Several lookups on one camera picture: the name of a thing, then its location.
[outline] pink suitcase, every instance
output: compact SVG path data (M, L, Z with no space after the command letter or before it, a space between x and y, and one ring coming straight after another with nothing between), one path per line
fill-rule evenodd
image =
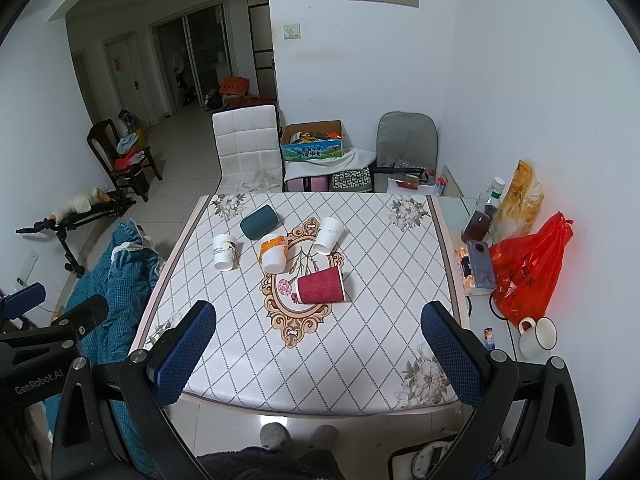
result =
M287 180L287 190L289 192L329 191L329 175L306 176L303 178L294 178L293 180Z

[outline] silver bolt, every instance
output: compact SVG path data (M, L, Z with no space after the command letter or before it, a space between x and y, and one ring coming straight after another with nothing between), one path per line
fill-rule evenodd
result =
M146 350L143 350L142 348L140 350L134 350L131 352L129 359L135 363L141 363L146 359Z
M80 368L84 368L85 364L86 364L86 359L84 357L76 357L72 361L71 366L74 370L79 370Z
M497 363L503 363L507 360L507 354L502 350L491 350L491 359Z
M557 368L558 370L562 370L564 368L564 361L561 357L553 356L551 358L551 365L553 368Z

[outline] red cup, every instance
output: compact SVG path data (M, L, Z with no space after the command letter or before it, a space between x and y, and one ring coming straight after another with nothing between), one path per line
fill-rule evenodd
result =
M344 301L344 282L339 267L329 267L298 278L296 289L303 304Z

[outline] white wall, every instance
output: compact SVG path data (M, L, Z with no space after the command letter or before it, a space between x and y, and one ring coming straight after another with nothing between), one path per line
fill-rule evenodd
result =
M401 110L440 122L455 0L418 9L347 0L269 0L285 124L340 119L352 144L375 150L380 117ZM300 40L282 26L300 23Z
M105 117L117 117L120 111L102 42L120 34L136 31L140 55L145 69L147 85L158 116L170 112L170 104L162 84L153 47L150 25L168 16L180 13L212 0L147 0L135 6L117 7L107 12L98 12L79 20L69 18L69 42L73 51L86 49L91 76L100 108ZM257 92L254 54L249 26L246 0L228 0L230 31L236 54L238 75L251 81L250 89Z
M91 127L76 81L64 20L47 22L40 10L21 17L0 46L0 288L13 291L30 249L39 255L30 283L47 290L44 308L53 310L68 277L64 253L52 232L17 235L49 216L78 192L107 186L109 180L90 151ZM75 254L91 227L69 233ZM28 315L47 326L51 313Z
M640 54L605 0L458 0L440 163L466 196L528 156L575 220L547 313L599 478L640 416Z

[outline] foot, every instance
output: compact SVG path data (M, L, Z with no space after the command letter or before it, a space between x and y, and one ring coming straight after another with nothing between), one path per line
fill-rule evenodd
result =
M322 426L315 428L313 435L311 435L311 443L309 444L309 447L311 449L328 449L329 451L332 451L334 450L339 437L340 432L335 426L323 424Z
M280 450L290 440L289 431L279 422L270 422L260 429L260 445L264 449Z

